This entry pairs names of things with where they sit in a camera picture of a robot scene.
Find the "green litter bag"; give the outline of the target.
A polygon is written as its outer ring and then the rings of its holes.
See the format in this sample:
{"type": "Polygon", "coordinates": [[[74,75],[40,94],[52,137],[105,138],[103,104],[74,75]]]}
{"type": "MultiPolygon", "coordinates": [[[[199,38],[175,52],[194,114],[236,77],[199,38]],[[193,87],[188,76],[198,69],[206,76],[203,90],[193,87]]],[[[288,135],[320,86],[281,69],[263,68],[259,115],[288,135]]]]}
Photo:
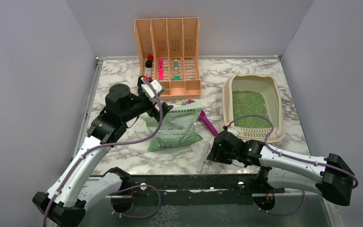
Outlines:
{"type": "Polygon", "coordinates": [[[147,148],[149,152],[189,146],[203,138],[195,131],[195,122],[202,111],[200,102],[172,108],[147,148]]]}

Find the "purple litter scoop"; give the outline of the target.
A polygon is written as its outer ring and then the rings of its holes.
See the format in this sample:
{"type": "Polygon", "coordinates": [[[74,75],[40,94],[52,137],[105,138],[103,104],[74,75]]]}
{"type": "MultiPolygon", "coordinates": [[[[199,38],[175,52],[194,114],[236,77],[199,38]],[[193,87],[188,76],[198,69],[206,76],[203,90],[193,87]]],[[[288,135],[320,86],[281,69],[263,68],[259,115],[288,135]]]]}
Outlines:
{"type": "Polygon", "coordinates": [[[210,122],[210,120],[207,118],[206,113],[204,112],[204,109],[201,109],[201,112],[199,113],[198,120],[204,124],[204,126],[209,130],[209,132],[216,137],[218,135],[217,129],[213,126],[213,124],[210,122]]]}

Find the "beige litter box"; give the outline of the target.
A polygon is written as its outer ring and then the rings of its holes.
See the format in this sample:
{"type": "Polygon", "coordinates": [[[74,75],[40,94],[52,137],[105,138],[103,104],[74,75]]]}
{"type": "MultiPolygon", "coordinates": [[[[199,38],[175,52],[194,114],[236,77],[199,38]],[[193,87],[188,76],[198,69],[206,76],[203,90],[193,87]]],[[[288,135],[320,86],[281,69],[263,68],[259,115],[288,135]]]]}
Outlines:
{"type": "Polygon", "coordinates": [[[242,140],[264,140],[271,127],[262,117],[274,126],[267,139],[269,143],[279,142],[285,136],[281,95],[273,76],[232,76],[222,85],[222,106],[225,125],[249,115],[232,123],[232,128],[242,140]]]}

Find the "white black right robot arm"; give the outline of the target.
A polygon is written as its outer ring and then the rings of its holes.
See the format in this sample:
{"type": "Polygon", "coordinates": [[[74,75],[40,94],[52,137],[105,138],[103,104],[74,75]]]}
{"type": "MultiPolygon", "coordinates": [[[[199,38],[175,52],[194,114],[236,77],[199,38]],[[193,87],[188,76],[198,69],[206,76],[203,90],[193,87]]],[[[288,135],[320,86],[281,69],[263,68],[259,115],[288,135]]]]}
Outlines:
{"type": "Polygon", "coordinates": [[[208,160],[230,165],[238,161],[244,166],[260,167],[254,187],[259,192],[268,189],[298,189],[320,194],[340,206],[348,206],[355,175],[339,155],[306,156],[271,146],[258,140],[243,141],[228,131],[215,138],[208,160]]]}

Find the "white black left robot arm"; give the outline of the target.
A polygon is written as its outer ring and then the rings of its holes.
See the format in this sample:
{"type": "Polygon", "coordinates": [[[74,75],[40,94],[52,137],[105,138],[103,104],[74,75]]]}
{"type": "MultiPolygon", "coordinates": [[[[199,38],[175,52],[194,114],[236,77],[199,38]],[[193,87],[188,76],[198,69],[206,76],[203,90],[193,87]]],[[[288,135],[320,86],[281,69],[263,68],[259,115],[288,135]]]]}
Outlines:
{"type": "Polygon", "coordinates": [[[90,175],[114,147],[121,145],[120,138],[127,123],[147,113],[162,123],[171,106],[160,101],[165,91],[157,81],[142,80],[137,94],[125,84],[110,87],[105,107],[93,120],[76,156],[59,179],[46,192],[37,192],[33,204],[43,214],[43,226],[51,220],[60,227],[76,227],[86,212],[109,194],[124,194],[129,190],[129,174],[111,170],[98,181],[87,185],[90,175]]]}

